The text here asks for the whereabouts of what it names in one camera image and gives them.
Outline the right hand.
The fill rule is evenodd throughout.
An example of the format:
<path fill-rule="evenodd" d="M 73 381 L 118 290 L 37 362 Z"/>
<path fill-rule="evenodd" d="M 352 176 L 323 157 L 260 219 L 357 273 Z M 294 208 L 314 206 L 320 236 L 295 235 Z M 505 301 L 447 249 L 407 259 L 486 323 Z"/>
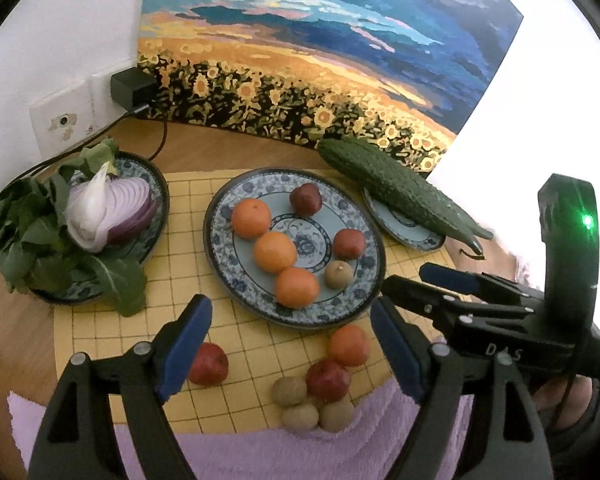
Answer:
<path fill-rule="evenodd" d="M 590 407 L 595 382 L 592 378 L 577 375 L 573 379 L 557 377 L 532 394 L 544 429 L 567 430 L 576 426 Z"/>

